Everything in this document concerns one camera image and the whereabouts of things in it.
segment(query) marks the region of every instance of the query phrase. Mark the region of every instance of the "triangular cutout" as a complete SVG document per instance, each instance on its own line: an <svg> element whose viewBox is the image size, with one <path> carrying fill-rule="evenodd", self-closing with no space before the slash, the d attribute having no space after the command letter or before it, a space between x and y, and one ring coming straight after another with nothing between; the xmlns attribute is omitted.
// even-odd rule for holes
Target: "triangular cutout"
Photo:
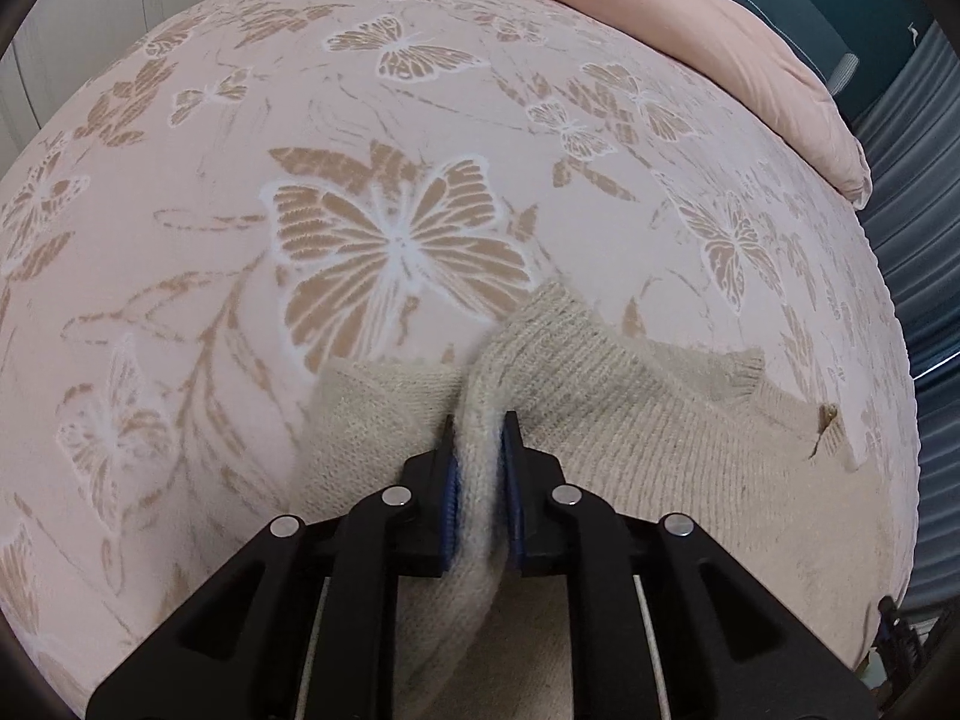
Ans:
<svg viewBox="0 0 960 720"><path fill-rule="evenodd" d="M715 565L700 566L728 650L735 661L748 661L781 643L781 632Z"/></svg>
<svg viewBox="0 0 960 720"><path fill-rule="evenodd" d="M181 645L216 661L229 661L236 651L256 589L266 566L256 562L221 590L184 627Z"/></svg>

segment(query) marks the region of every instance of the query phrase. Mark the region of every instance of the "bed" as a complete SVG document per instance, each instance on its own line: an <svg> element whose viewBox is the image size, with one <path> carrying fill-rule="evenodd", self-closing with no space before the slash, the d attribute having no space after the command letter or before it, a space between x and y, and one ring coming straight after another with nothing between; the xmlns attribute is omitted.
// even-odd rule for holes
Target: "bed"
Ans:
<svg viewBox="0 0 960 720"><path fill-rule="evenodd" d="M323 360L467 361L555 274L625 335L757 346L784 389L838 404L887 485L902 596L916 408L856 140L823 148L764 89L738 100L584 10L208 0L13 165L0 608L75 712L286 511Z"/></svg>

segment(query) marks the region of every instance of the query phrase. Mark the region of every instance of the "curtain fold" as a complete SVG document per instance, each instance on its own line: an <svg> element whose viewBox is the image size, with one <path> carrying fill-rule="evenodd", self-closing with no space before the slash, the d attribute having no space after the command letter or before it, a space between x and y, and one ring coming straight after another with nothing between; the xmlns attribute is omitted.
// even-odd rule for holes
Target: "curtain fold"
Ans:
<svg viewBox="0 0 960 720"><path fill-rule="evenodd" d="M904 608L934 608L960 595L960 60L939 25L854 130L874 176L860 222L917 388L920 530Z"/></svg>

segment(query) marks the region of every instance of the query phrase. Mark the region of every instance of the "knitted sweater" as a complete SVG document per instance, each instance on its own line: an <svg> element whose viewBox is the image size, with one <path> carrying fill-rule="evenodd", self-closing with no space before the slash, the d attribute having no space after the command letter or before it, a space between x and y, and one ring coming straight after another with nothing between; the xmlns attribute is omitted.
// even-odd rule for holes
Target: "knitted sweater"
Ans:
<svg viewBox="0 0 960 720"><path fill-rule="evenodd" d="M568 482L632 517L687 512L846 664L862 658L877 601L896 590L891 522L836 408L778 389L760 352L621 338L550 282L466 370L334 360L320 372L292 493L308 520L394 483L456 415L459 550L443 581L401 581L398 716L570 717L563 583L504 576L510 409Z"/></svg>

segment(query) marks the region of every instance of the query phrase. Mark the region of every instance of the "pink comforter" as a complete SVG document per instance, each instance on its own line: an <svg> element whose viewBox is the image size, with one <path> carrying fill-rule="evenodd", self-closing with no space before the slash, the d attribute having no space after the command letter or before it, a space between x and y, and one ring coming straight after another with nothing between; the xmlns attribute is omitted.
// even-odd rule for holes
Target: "pink comforter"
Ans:
<svg viewBox="0 0 960 720"><path fill-rule="evenodd" d="M786 141L854 208L872 191L863 148L827 88L731 0L557 0L707 76Z"/></svg>

